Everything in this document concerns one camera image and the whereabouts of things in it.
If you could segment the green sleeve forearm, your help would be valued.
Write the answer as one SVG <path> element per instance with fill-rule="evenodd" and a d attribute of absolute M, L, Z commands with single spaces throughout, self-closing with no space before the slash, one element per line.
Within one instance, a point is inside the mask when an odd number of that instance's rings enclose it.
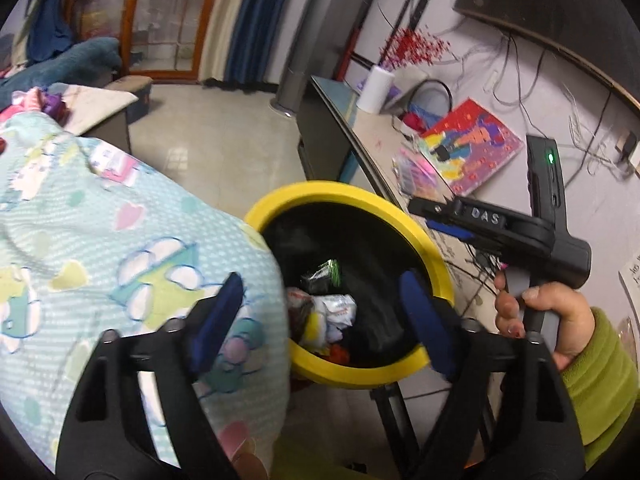
<path fill-rule="evenodd" d="M 639 377 L 605 313 L 591 310 L 594 332 L 562 371 L 577 417 L 586 466 L 592 467 L 623 431 L 639 399 Z"/>

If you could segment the person's right hand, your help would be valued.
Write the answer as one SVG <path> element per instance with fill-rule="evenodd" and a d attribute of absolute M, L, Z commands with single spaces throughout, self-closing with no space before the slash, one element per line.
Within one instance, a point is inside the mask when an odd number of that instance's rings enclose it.
<path fill-rule="evenodd" d="M 494 284 L 498 290 L 495 300 L 496 326 L 504 336 L 523 338 L 525 327 L 518 318 L 518 300 L 508 293 L 506 276 L 499 272 Z M 559 315 L 560 324 L 553 359 L 560 372 L 572 364 L 588 346 L 594 332 L 594 316 L 586 298 L 580 292 L 553 282 L 527 289 L 522 293 L 527 307 L 537 311 L 552 311 Z"/>

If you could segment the person's left hand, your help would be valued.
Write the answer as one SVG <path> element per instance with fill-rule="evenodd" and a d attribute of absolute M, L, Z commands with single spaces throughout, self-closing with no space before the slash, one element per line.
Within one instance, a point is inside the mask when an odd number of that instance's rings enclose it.
<path fill-rule="evenodd" d="M 239 451 L 231 461 L 241 480 L 268 480 L 269 474 L 262 461 L 253 453 Z"/>

